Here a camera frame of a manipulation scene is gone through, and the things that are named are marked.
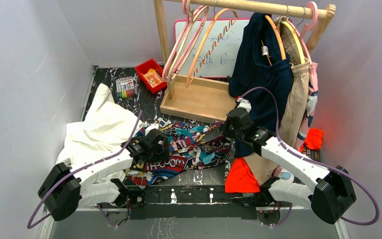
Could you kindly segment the comic print shorts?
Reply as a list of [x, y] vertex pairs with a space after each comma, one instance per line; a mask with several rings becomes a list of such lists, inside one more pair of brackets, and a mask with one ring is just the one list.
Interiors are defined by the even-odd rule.
[[126, 177], [140, 188], [166, 181], [188, 170], [216, 167], [229, 157], [231, 142], [227, 138], [203, 140], [210, 130], [222, 125], [219, 121], [193, 126], [158, 118], [154, 123], [159, 125], [160, 131], [168, 138], [170, 159], [138, 163], [126, 169]]

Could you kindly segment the orange wooden hanger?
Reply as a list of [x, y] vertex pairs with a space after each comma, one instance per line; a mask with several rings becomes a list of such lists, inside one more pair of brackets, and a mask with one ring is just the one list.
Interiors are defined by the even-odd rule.
[[[218, 19], [221, 17], [221, 15], [223, 15], [223, 13], [227, 12], [227, 11], [232, 12], [234, 17], [228, 20], [228, 24], [223, 27], [222, 31], [217, 35], [217, 39], [214, 42], [212, 42], [211, 48], [209, 48], [206, 51], [205, 55], [200, 58], [200, 54], [202, 53], [202, 50], [204, 49], [204, 45], [205, 45], [205, 43], [206, 43], [206, 41], [207, 41], [207, 39], [208, 39], [212, 29], [213, 29], [215, 23], [218, 21]], [[209, 56], [213, 53], [215, 47], [221, 42], [221, 40], [224, 38], [225, 34], [230, 30], [231, 26], [234, 25], [234, 23], [238, 20], [238, 18], [239, 18], [239, 15], [238, 15], [237, 11], [234, 9], [231, 9], [231, 8], [224, 8], [224, 9], [220, 10], [213, 17], [213, 19], [211, 20], [203, 38], [202, 38], [202, 41], [200, 42], [200, 44], [197, 48], [197, 52], [195, 54], [195, 57], [193, 59], [193, 62], [191, 64], [190, 70], [189, 70], [188, 75], [187, 75], [186, 85], [185, 85], [186, 88], [188, 88], [190, 86], [190, 84], [192, 83], [192, 81], [196, 77], [196, 74], [199, 73], [202, 66], [207, 63]]]

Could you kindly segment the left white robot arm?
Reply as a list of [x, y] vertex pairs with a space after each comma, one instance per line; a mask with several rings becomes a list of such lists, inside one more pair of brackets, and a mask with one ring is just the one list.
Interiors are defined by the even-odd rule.
[[38, 196], [55, 221], [69, 217], [79, 207], [101, 203], [124, 207], [136, 198], [119, 177], [102, 180], [137, 163], [168, 162], [167, 136], [153, 128], [121, 144], [115, 152], [95, 162], [67, 166], [56, 164], [38, 190]]

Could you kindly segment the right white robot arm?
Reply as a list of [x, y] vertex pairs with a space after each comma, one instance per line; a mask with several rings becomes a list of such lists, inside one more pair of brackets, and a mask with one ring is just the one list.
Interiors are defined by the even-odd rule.
[[271, 177], [250, 197], [233, 198], [232, 202], [251, 206], [273, 206], [289, 202], [311, 209], [322, 221], [336, 223], [356, 201], [351, 180], [343, 175], [343, 167], [327, 169], [285, 143], [268, 128], [255, 126], [244, 108], [227, 114], [225, 123], [211, 129], [205, 141], [224, 136], [236, 139], [247, 150], [281, 165], [302, 183]]

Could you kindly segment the orange shorts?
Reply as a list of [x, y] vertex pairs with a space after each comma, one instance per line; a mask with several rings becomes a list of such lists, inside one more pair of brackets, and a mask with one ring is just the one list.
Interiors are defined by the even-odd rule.
[[235, 158], [225, 181], [226, 193], [259, 193], [260, 185], [243, 157]]

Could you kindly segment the navy blue shorts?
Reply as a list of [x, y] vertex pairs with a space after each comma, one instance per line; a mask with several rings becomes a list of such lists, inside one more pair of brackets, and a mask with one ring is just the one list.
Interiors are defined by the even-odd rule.
[[251, 103], [254, 124], [276, 130], [285, 112], [292, 86], [290, 56], [281, 54], [266, 14], [255, 12], [243, 31], [235, 67], [229, 81], [229, 94], [243, 96]]

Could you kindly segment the yellow hanger with beige shorts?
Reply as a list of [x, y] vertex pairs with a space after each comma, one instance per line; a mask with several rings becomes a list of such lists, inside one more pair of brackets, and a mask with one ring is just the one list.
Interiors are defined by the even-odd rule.
[[284, 16], [277, 18], [277, 27], [279, 29], [285, 51], [290, 56], [291, 63], [294, 65], [306, 63], [302, 45], [296, 31]]

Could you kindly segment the wooden clothes rack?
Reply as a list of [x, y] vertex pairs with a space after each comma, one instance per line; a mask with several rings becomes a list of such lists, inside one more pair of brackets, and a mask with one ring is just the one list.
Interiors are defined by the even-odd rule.
[[[193, 3], [312, 19], [312, 23], [305, 27], [306, 30], [312, 31], [306, 43], [308, 51], [315, 48], [336, 11], [334, 4], [329, 4], [326, 9], [314, 10], [311, 7], [292, 5], [286, 7], [283, 4], [251, 0], [195, 0]], [[197, 77], [186, 86], [186, 76], [179, 74], [173, 83], [168, 83], [160, 111], [163, 114], [186, 119], [214, 122], [225, 121], [227, 112], [234, 106], [235, 100], [229, 96], [227, 82]]]

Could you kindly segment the white cloth garment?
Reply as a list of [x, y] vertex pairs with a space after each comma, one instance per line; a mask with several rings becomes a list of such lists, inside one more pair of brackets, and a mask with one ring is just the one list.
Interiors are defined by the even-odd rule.
[[56, 162], [74, 167], [118, 152], [137, 119], [133, 112], [114, 102], [108, 86], [100, 84], [84, 121], [66, 125], [64, 148]]

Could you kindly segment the pink framed whiteboard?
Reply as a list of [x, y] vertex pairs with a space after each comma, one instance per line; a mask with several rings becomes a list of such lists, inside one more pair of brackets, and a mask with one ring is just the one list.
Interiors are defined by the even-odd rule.
[[[200, 54], [200, 58], [203, 57], [206, 51], [211, 48], [212, 42], [217, 39], [217, 35], [222, 31], [223, 27], [228, 24], [227, 18], [219, 18], [215, 23], [205, 45], [202, 53]], [[206, 64], [204, 64], [199, 73], [196, 74], [196, 77], [202, 78], [226, 78], [227, 76], [232, 76], [235, 61], [237, 57], [237, 53], [239, 47], [242, 42], [243, 30], [244, 27], [249, 23], [250, 18], [239, 18], [233, 26], [231, 26], [230, 30], [225, 34], [224, 38], [221, 42], [215, 47], [213, 53], [209, 56], [209, 59]], [[184, 48], [188, 45], [188, 42], [192, 39], [194, 32], [198, 29], [200, 25], [200, 20], [193, 26], [190, 36], [185, 43]], [[195, 54], [197, 52], [197, 48], [202, 41], [202, 38], [211, 22], [211, 19], [207, 20], [204, 28], [202, 29], [201, 35], [199, 36], [194, 48], [191, 51], [190, 56], [187, 58], [185, 64], [179, 71], [179, 74], [187, 75]], [[186, 25], [186, 20], [181, 19], [177, 20], [174, 24], [174, 32], [176, 41], [180, 37], [180, 33], [182, 29]]]

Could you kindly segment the marker pen pack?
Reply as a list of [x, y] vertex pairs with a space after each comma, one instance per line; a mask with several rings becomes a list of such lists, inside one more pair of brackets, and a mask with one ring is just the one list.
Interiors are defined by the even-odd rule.
[[116, 95], [118, 99], [125, 99], [136, 95], [134, 77], [123, 77], [115, 80]]

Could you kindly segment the orange card box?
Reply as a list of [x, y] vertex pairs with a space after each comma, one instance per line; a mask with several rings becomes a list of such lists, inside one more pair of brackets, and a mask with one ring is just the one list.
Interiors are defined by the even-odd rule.
[[155, 69], [149, 69], [148, 72], [144, 74], [144, 78], [150, 88], [156, 88], [163, 83], [161, 76]]

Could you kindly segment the red plastic bin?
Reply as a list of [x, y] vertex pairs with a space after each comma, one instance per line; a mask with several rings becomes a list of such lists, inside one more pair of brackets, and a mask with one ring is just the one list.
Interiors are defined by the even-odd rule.
[[144, 83], [146, 89], [155, 94], [167, 87], [167, 82], [162, 79], [162, 67], [154, 60], [149, 59], [146, 62], [134, 67], [139, 80]]

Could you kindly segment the small red cloth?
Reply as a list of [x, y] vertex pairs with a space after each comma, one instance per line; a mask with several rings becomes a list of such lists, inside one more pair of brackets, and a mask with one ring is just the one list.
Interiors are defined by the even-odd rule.
[[320, 150], [322, 147], [323, 131], [316, 128], [310, 128], [305, 138], [303, 145], [300, 147], [299, 151], [302, 152], [305, 148], [312, 150]]

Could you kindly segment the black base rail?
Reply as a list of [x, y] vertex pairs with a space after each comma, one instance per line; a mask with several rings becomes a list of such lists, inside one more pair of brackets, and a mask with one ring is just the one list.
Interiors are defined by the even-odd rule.
[[263, 204], [252, 194], [228, 194], [222, 186], [156, 185], [127, 187], [132, 194], [132, 219], [240, 218], [254, 220], [260, 213], [278, 210], [280, 203]]

